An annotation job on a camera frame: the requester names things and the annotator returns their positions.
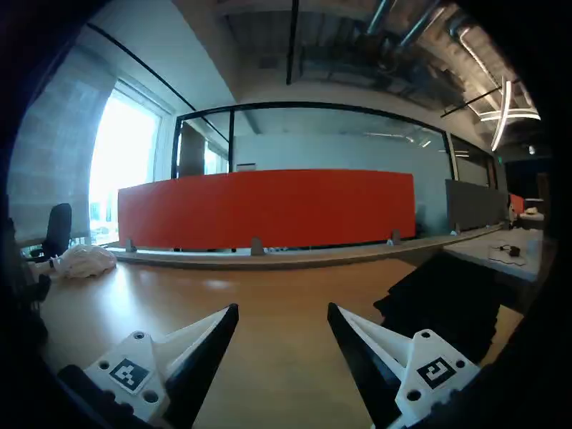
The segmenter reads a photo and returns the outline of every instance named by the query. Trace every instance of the ceiling beam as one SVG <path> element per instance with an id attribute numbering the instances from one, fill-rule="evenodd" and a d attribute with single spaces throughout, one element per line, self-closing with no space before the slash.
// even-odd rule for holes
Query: ceiling beam
<path id="1" fill-rule="evenodd" d="M 368 21 L 371 19 L 376 0 L 305 0 L 300 2 L 301 12 L 331 14 Z M 250 12 L 289 11 L 292 0 L 227 0 L 217 4 L 214 12 L 219 16 L 243 14 Z"/>

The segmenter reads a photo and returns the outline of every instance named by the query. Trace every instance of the white desk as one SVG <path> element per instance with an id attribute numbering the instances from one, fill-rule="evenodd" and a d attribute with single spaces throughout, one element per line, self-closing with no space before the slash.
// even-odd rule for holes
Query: white desk
<path id="1" fill-rule="evenodd" d="M 511 231 L 493 232 L 482 237 L 444 246 L 443 249 L 462 260 L 533 282 L 536 280 L 541 266 L 542 237 L 543 233 L 540 230 L 518 228 Z M 521 256 L 510 257 L 508 252 L 494 249 L 494 247 L 501 245 L 519 247 Z"/>

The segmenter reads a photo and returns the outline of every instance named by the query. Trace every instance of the cable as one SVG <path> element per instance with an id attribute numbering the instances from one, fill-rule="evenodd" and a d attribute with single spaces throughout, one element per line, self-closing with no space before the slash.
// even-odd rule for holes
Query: cable
<path id="1" fill-rule="evenodd" d="M 489 247 L 488 247 L 488 249 L 489 249 L 488 259 L 491 260 L 491 261 L 495 261 L 495 262 L 502 262 L 502 263 L 505 264 L 505 265 L 516 265 L 516 266 L 518 266 L 518 267 L 522 267 L 522 266 L 528 264 L 528 261 L 526 260 L 526 258 L 525 258 L 524 256 L 516 256 L 516 257 L 515 257 L 515 256 L 510 256 L 511 258 L 517 258 L 517 257 L 519 257 L 519 258 L 523 261 L 522 263 L 518 263 L 518 262 L 515 261 L 515 260 L 506 261 L 506 260 L 498 259 L 498 258 L 495 258 L 495 257 L 491 257 L 491 255 L 490 255 L 490 250 L 498 250 L 498 251 L 500 251 L 500 252 L 507 252 L 507 251 L 510 251 L 512 247 L 516 247 L 516 246 L 512 246 L 512 245 L 510 245 L 510 244 L 508 244 L 508 243 L 505 243 L 504 245 L 499 245 L 499 246 L 489 246 Z"/>

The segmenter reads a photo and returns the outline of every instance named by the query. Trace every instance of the gray partition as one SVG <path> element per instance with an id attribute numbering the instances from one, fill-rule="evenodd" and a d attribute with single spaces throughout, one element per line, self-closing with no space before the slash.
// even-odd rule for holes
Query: gray partition
<path id="1" fill-rule="evenodd" d="M 508 195 L 496 189 L 447 179 L 449 228 L 461 231 L 502 222 L 507 217 Z"/>

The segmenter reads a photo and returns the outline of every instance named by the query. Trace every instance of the bright window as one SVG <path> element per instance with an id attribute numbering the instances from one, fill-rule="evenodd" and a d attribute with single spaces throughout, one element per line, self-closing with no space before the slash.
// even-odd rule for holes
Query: bright window
<path id="1" fill-rule="evenodd" d="M 219 174 L 228 173 L 228 161 L 217 152 L 209 148 L 209 144 L 204 146 L 204 173 Z"/>
<path id="2" fill-rule="evenodd" d="M 99 123 L 89 178 L 89 221 L 93 244 L 119 240 L 117 192 L 152 182 L 161 117 L 117 91 Z"/>

